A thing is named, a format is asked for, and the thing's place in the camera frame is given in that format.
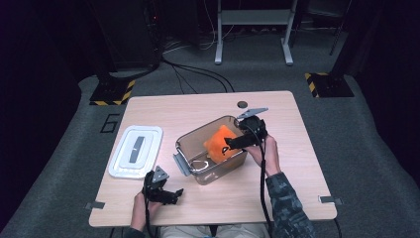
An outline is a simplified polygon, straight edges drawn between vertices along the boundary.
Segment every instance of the person's left hand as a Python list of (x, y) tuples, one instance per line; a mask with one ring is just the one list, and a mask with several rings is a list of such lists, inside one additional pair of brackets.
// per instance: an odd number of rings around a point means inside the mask
[[(155, 216), (158, 209), (162, 206), (160, 202), (149, 202), (149, 215), (151, 219)], [(133, 206), (133, 215), (132, 222), (130, 226), (133, 229), (142, 231), (146, 225), (146, 206), (145, 206), (145, 196), (140, 191), (134, 197), (134, 206)]]

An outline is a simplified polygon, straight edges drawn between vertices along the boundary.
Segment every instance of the gray carpet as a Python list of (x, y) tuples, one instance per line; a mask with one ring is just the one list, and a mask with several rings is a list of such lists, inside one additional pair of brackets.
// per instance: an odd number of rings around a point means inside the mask
[[(330, 57), (331, 32), (300, 32), (291, 50), (294, 66), (285, 65), (279, 35), (273, 34), (226, 41), (222, 65), (213, 62), (215, 45), (207, 51), (180, 48), (164, 57), (214, 70), (238, 92), (291, 91), (327, 184), (345, 202), (337, 207), (343, 237), (420, 237), (419, 188), (377, 135), (355, 80), (346, 76), (355, 97), (313, 98), (309, 91), (304, 73), (329, 71), (343, 39)], [(180, 73), (198, 93), (224, 92), (212, 78)], [(90, 211), (84, 206), (96, 197), (116, 137), (116, 132), (100, 133), (102, 126), (109, 114), (119, 114), (112, 119), (120, 122), (126, 106), (89, 106), (97, 82), (91, 76), (79, 83), (82, 98), (71, 124), (1, 238), (109, 236), (111, 228), (89, 226)], [(194, 93), (181, 83), (182, 87), (173, 69), (163, 63), (136, 81), (132, 96)], [(339, 237), (334, 221), (317, 221), (315, 226), (318, 237)], [(113, 237), (120, 237), (121, 231), (116, 228)]]

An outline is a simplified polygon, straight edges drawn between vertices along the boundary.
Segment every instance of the clear plastic container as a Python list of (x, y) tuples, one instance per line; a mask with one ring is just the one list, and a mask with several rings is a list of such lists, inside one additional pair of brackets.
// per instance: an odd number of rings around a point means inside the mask
[(214, 163), (204, 147), (204, 142), (211, 138), (222, 125), (226, 125), (238, 137), (244, 133), (235, 126), (236, 118), (224, 116), (190, 133), (181, 136), (175, 143), (178, 154), (173, 155), (179, 169), (185, 176), (194, 175), (201, 185), (208, 184), (240, 167), (247, 157), (247, 152), (240, 150), (220, 164)]

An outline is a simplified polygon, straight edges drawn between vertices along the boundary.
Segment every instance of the table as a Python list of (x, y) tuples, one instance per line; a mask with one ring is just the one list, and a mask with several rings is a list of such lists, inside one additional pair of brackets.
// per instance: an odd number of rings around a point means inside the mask
[[(248, 108), (268, 107), (259, 117), (277, 140), (280, 166), (309, 219), (334, 219), (335, 204), (318, 200), (318, 196), (329, 196), (330, 191), (289, 91), (133, 97), (127, 104), (108, 166), (127, 127), (160, 126), (163, 137), (155, 166), (169, 174), (165, 190), (174, 192), (184, 188), (184, 193), (177, 205), (166, 205), (158, 211), (153, 225), (265, 222), (260, 202), (260, 167), (251, 156), (247, 156), (241, 167), (207, 185), (198, 184), (193, 176), (185, 177), (172, 157), (176, 153), (175, 141), (180, 136), (222, 116), (236, 117), (243, 113), (245, 109), (237, 106), (239, 101), (248, 102)], [(89, 224), (128, 226), (133, 198), (143, 187), (143, 181), (112, 178), (108, 166), (96, 196), (96, 201), (105, 205), (102, 209), (92, 209)], [(265, 203), (271, 213), (268, 195)]]
[(223, 54), (223, 25), (286, 25), (284, 38), (281, 39), (286, 65), (293, 65), (293, 59), (288, 44), (290, 31), (296, 12), (297, 0), (293, 0), (290, 9), (275, 10), (223, 10), (222, 0), (218, 0), (217, 7), (217, 49), (214, 62), (222, 63)]

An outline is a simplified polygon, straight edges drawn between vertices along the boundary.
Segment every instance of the wooden table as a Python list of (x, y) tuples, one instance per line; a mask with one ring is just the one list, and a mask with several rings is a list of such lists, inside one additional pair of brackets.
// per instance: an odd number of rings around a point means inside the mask
[[(182, 135), (222, 116), (236, 117), (246, 111), (237, 106), (239, 101), (248, 102), (249, 109), (268, 107), (258, 116), (277, 140), (281, 169), (295, 188), (309, 219), (335, 218), (335, 205), (318, 200), (319, 195), (329, 196), (330, 191), (289, 91), (133, 97), (128, 102), (108, 166), (127, 127), (159, 126), (163, 137), (155, 166), (161, 166), (169, 174), (165, 190), (175, 192), (184, 188), (184, 193), (177, 205), (166, 205), (158, 211), (153, 225), (265, 222), (260, 202), (260, 167), (251, 156), (238, 169), (207, 185), (198, 184), (194, 176), (185, 177), (172, 157), (176, 154), (175, 141)], [(89, 224), (128, 226), (134, 196), (142, 189), (143, 181), (112, 178), (108, 166), (96, 197), (96, 201), (105, 205), (102, 209), (92, 209)], [(265, 203), (271, 213), (268, 195)]]

